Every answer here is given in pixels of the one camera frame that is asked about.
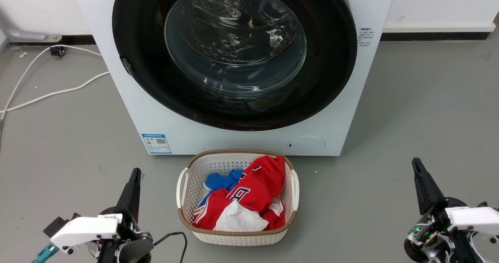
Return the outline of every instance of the blue cloth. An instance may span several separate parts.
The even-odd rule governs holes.
[[[244,169],[232,169],[227,176],[221,176],[219,173],[210,174],[205,180],[205,187],[210,189],[210,192],[206,195],[206,197],[201,201],[198,207],[203,206],[206,203],[210,194],[215,190],[219,189],[227,189],[231,191],[239,182],[239,178],[241,178]]]

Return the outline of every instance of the washing machine door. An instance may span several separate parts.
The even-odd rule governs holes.
[[[116,0],[113,34],[123,65],[157,101],[244,131],[322,110],[357,52],[346,0]]]

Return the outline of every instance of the washing machine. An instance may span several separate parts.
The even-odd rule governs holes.
[[[152,155],[340,155],[391,2],[78,0]]]

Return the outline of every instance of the white wall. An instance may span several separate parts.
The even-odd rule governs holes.
[[[0,11],[22,30],[90,34],[76,0],[0,0]]]
[[[76,0],[0,0],[0,10],[23,30],[90,34]],[[488,32],[499,0],[394,0],[385,32]]]
[[[491,32],[499,0],[393,0],[384,32]]]

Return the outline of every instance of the concrete floor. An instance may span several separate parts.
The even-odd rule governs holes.
[[[149,156],[111,77],[9,112],[0,153],[2,261],[32,261],[48,243],[42,230],[57,216],[97,215],[113,206],[140,167],[140,227],[156,239],[186,232],[186,263],[411,262],[402,245],[419,219],[413,157],[446,196],[499,206],[498,48],[497,32],[487,41],[381,43],[342,156],[291,157],[301,184],[298,217],[281,242],[265,247],[208,245],[188,233],[174,196],[191,157]],[[42,49],[0,55],[1,106]],[[45,54],[12,106],[106,70],[85,52]],[[169,238],[153,250],[152,261],[178,262],[182,246],[181,237]],[[499,262],[487,237],[478,246]],[[79,250],[50,262],[93,259]]]

